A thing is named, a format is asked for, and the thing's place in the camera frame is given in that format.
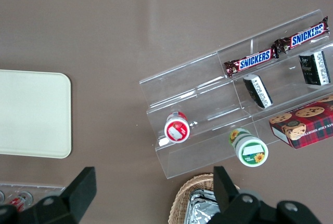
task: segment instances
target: small jar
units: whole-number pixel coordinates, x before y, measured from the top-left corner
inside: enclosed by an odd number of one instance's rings
[[[234,129],[229,142],[234,147],[238,159],[248,167],[258,167],[267,160],[267,145],[246,129]]]
[[[9,202],[10,205],[16,207],[18,212],[22,212],[27,207],[29,207],[33,202],[33,197],[31,193],[27,191],[22,191],[13,200]]]
[[[173,112],[166,119],[165,136],[173,143],[181,143],[189,137],[189,124],[182,112]]]

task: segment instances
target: white tray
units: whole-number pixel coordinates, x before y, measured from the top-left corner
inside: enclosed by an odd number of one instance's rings
[[[0,154],[65,158],[71,142],[68,77],[0,70]]]

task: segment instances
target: snickers logo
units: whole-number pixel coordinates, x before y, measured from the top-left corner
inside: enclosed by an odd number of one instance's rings
[[[260,64],[262,62],[265,62],[266,60],[271,58],[271,54],[272,54],[272,50],[269,49],[269,50],[254,54],[252,56],[247,56],[245,59],[240,61],[239,70],[243,70],[245,68],[249,68],[254,65]]]
[[[299,44],[302,44],[306,41],[309,41],[313,38],[318,37],[323,32],[324,32],[324,24],[321,23],[321,24],[311,27],[308,30],[305,30],[304,32],[301,32],[301,33],[298,33],[298,34],[292,36],[291,43],[290,43],[290,49]]]

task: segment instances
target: wicker basket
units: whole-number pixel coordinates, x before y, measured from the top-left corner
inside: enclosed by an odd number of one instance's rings
[[[191,180],[188,180],[182,187],[179,189],[175,201],[172,204],[168,224],[183,224],[185,219],[185,214],[187,210],[187,204],[189,196],[193,190],[196,189],[206,189],[213,191],[213,174],[203,174],[195,176]]]

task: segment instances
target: jar lid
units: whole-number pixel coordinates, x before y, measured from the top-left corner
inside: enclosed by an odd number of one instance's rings
[[[244,165],[258,167],[267,160],[268,148],[259,138],[248,136],[239,141],[236,155]]]
[[[172,117],[165,124],[164,134],[171,142],[184,142],[189,137],[189,125],[183,117]]]

